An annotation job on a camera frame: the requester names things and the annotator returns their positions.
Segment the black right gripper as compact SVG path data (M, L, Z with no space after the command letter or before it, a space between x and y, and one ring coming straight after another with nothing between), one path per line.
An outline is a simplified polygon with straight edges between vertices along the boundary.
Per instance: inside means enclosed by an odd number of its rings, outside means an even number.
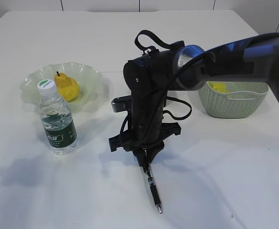
M110 151L114 152L122 147L125 151L132 151L137 158L138 164L143 171L147 171L147 161L151 163L155 156L164 149L164 145L158 145L171 135L180 135L181 127L178 123L163 123L162 109L158 109L149 132L144 134L145 129L128 125L128 129L109 139Z

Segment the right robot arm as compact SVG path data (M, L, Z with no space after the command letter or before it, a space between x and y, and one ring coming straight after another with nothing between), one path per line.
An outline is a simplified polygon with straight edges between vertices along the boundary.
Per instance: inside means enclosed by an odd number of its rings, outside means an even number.
M164 148L164 140L179 135L178 118L162 121L168 91L197 91L207 81L263 82L279 103L279 33L266 33L203 50L183 41L164 43L149 30L155 45L135 45L143 54L123 68L129 96L112 100L113 111L127 112L120 132L109 139L111 151L119 147L131 151L147 170Z

